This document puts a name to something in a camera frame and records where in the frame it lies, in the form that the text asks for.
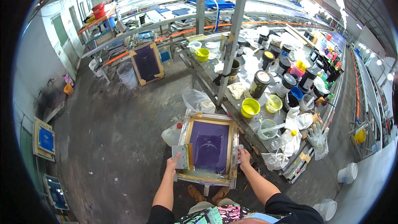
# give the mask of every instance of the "red bucket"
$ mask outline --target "red bucket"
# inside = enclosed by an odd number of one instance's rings
[[[96,19],[100,19],[103,16],[105,16],[105,11],[104,11],[105,3],[102,2],[96,6],[93,7],[93,14],[96,17]]]

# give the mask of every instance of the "window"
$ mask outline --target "window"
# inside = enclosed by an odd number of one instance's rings
[[[84,9],[84,2],[81,2],[81,3],[80,3],[80,9],[81,9],[81,11],[82,11],[82,17],[83,17],[83,18],[86,18],[87,15],[86,15],[86,10]]]
[[[62,24],[61,16],[57,16],[52,20],[52,24],[54,25],[55,32],[57,33],[59,42],[61,46],[65,44],[68,40],[67,32],[65,31],[64,25]]]

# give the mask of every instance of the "person's arm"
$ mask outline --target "person's arm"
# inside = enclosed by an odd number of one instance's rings
[[[256,197],[266,205],[268,199],[280,193],[280,190],[271,182],[263,178],[250,164],[250,153],[246,149],[239,148],[238,159],[240,168],[245,173]]]
[[[156,205],[163,206],[168,210],[173,210],[174,196],[173,196],[173,177],[176,174],[177,160],[181,153],[178,152],[176,157],[167,159],[166,170],[163,175],[162,182],[158,191],[153,198],[152,207]]]

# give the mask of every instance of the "sandal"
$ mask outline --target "sandal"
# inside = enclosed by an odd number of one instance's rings
[[[221,189],[212,197],[212,201],[216,204],[218,204],[222,199],[225,198],[225,196],[228,194],[229,188],[224,186],[221,187]]]
[[[207,199],[197,190],[195,186],[190,184],[188,186],[188,193],[196,200],[196,202],[206,202]]]

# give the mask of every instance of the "black sleeve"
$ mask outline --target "black sleeve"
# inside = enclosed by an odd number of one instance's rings
[[[173,224],[174,214],[167,208],[156,205],[150,210],[149,220],[147,224]]]
[[[277,193],[273,195],[266,203],[267,214],[287,214],[290,216],[285,217],[277,223],[323,223],[321,215],[313,208],[307,205],[300,205],[292,201],[284,194]]]

